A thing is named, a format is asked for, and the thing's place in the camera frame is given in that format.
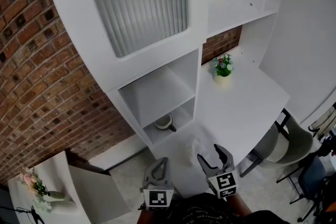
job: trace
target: baseboard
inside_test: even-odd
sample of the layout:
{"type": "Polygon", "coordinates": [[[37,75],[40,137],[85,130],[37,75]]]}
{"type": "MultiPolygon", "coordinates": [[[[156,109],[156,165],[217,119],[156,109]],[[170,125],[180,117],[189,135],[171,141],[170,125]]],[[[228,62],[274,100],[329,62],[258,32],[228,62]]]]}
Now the baseboard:
{"type": "Polygon", "coordinates": [[[143,150],[145,147],[145,143],[135,134],[88,160],[88,163],[107,170],[143,150]]]}

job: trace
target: tile floor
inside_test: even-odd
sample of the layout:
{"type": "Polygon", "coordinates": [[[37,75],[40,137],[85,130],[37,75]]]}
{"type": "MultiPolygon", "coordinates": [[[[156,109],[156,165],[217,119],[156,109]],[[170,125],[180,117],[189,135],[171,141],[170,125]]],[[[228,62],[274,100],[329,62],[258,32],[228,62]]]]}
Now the tile floor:
{"type": "MultiPolygon", "coordinates": [[[[279,139],[280,149],[273,158],[279,157],[286,150],[286,139],[279,139]]],[[[150,151],[145,151],[135,158],[109,171],[113,177],[121,195],[130,207],[130,212],[106,224],[136,224],[143,203],[143,197],[139,188],[142,187],[145,169],[155,161],[150,151]]],[[[245,170],[250,161],[244,159],[238,166],[238,172],[245,170]]],[[[283,220],[289,223],[297,223],[299,217],[303,217],[311,206],[305,199],[289,205],[291,200],[297,197],[289,180],[276,184],[276,180],[295,167],[279,169],[257,167],[239,182],[239,194],[252,211],[271,210],[283,220]]],[[[304,224],[313,223],[311,215],[304,224]]]]}

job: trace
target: flower pot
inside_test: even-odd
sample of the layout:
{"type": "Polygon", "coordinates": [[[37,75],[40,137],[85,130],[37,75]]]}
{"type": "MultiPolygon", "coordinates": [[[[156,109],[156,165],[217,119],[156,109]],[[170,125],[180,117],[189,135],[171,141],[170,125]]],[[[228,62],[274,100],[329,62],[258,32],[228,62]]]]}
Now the flower pot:
{"type": "Polygon", "coordinates": [[[48,196],[57,200],[63,200],[65,197],[63,193],[60,193],[58,191],[48,191],[48,196]]]}
{"type": "Polygon", "coordinates": [[[52,214],[69,215],[78,212],[78,207],[73,201],[51,201],[50,206],[52,214]]]}
{"type": "Polygon", "coordinates": [[[216,82],[218,85],[226,86],[231,81],[231,74],[226,77],[218,76],[217,74],[215,74],[213,76],[213,79],[214,79],[214,82],[216,82]]]}

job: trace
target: person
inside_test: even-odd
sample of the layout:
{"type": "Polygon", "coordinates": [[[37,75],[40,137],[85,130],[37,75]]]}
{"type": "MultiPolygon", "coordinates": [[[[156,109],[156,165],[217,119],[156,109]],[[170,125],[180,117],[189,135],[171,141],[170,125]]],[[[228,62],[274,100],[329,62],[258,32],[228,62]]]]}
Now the person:
{"type": "Polygon", "coordinates": [[[218,199],[209,193],[172,200],[167,211],[142,211],[138,224],[286,224],[271,211],[251,212],[239,194],[218,199]]]}

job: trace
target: white desk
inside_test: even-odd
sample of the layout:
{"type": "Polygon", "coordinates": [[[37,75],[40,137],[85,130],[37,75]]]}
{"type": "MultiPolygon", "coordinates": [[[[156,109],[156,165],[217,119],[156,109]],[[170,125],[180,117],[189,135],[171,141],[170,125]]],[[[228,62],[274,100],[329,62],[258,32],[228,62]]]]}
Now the white desk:
{"type": "MultiPolygon", "coordinates": [[[[73,200],[78,207],[78,212],[74,214],[40,214],[47,224],[98,224],[129,212],[110,176],[68,165],[65,152],[40,163],[35,168],[48,190],[66,194],[66,199],[73,200]]],[[[17,181],[17,177],[8,181],[8,187],[14,208],[31,208],[34,197],[26,186],[17,181]]],[[[17,218],[20,224],[31,224],[26,214],[17,214],[17,218]]]]}
{"type": "Polygon", "coordinates": [[[232,153],[237,165],[266,134],[289,100],[279,85],[238,53],[232,51],[235,70],[225,89],[213,81],[210,64],[202,66],[196,118],[152,149],[156,158],[169,157],[173,184],[185,197],[208,189],[199,164],[189,164],[186,157],[194,137],[211,155],[210,164],[221,166],[213,147],[217,143],[232,153]]]}

